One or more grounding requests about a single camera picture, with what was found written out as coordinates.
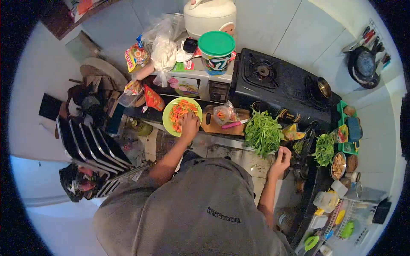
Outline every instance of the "fried food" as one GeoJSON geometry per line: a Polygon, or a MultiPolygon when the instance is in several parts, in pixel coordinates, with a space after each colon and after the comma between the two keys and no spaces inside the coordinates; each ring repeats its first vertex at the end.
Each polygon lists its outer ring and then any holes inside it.
{"type": "Polygon", "coordinates": [[[332,175],[336,179],[340,179],[345,166],[346,166],[346,161],[343,158],[342,154],[337,154],[332,164],[332,175]]]}

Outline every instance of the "green leafy vegetable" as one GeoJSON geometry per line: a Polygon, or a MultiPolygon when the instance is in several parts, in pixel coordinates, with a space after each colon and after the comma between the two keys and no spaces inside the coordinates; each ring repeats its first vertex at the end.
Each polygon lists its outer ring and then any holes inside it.
{"type": "Polygon", "coordinates": [[[316,152],[312,154],[320,166],[328,166],[332,163],[335,154],[335,140],[329,134],[322,134],[317,138],[316,152]]]}
{"type": "Polygon", "coordinates": [[[245,144],[256,150],[256,154],[266,158],[272,151],[279,148],[283,139],[282,126],[278,117],[273,119],[268,111],[262,113],[253,109],[253,116],[245,128],[245,144]]]}
{"type": "Polygon", "coordinates": [[[296,153],[300,154],[302,152],[302,147],[303,144],[301,141],[296,142],[295,144],[293,144],[293,149],[295,150],[296,153]]]}

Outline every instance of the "hand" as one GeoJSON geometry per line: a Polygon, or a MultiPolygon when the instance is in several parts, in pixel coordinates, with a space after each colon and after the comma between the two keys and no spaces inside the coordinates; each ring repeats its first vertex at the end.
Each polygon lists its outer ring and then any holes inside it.
{"type": "Polygon", "coordinates": [[[287,147],[279,147],[278,157],[269,169],[267,178],[278,178],[290,165],[292,152],[287,147]]]}
{"type": "Polygon", "coordinates": [[[199,118],[193,112],[188,112],[178,122],[182,127],[180,140],[189,145],[199,131],[199,118]]]}

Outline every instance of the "pink knife handle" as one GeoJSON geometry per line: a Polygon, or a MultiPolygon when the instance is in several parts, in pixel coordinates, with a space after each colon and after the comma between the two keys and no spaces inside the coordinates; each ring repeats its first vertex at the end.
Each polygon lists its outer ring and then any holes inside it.
{"type": "Polygon", "coordinates": [[[234,127],[234,126],[237,126],[237,125],[241,125],[241,124],[242,124],[241,121],[233,122],[233,123],[230,123],[228,125],[222,125],[222,129],[228,129],[228,128],[231,128],[231,127],[234,127]]]}

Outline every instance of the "cloth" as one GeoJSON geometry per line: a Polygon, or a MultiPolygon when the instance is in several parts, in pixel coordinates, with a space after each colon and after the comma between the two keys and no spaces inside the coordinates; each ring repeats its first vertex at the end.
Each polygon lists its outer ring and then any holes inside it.
{"type": "Polygon", "coordinates": [[[223,159],[192,159],[159,188],[147,173],[123,183],[94,215],[109,256],[294,255],[253,201],[252,177],[223,159]]]}

